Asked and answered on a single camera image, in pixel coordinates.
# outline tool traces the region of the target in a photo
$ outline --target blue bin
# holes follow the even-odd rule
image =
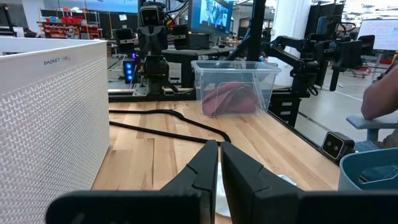
[[[398,190],[398,175],[390,173],[385,179],[372,182],[360,181],[364,170],[398,164],[398,148],[378,149],[348,154],[340,160],[340,179],[338,190]]]

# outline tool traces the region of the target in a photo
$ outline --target person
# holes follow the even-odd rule
[[[398,66],[393,66],[382,79],[374,82],[365,90],[361,112],[365,119],[370,120],[394,113],[396,110],[398,110]],[[382,142],[356,142],[354,148],[356,151],[364,152],[393,147],[398,147],[398,129],[394,130]],[[389,179],[395,177],[397,174],[397,165],[376,167],[363,172],[363,176],[368,181]]]

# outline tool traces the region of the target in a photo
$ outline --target wooden tabletop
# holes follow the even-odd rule
[[[110,103],[116,110],[171,109],[178,102]],[[304,190],[336,190],[339,169],[268,114],[207,118],[200,105],[185,101],[175,110],[186,118],[225,131],[232,143],[275,174],[284,174]],[[166,114],[110,114],[111,121],[199,138],[222,137]],[[111,145],[93,190],[157,190],[175,177],[203,144],[110,126]],[[230,223],[216,216],[216,223]]]

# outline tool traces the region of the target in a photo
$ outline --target red cloth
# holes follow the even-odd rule
[[[202,100],[203,113],[219,116],[228,113],[253,113],[258,99],[252,86],[231,81],[209,91]]]

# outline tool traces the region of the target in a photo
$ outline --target white perforated basket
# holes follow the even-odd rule
[[[44,223],[109,146],[106,42],[0,37],[0,223]]]

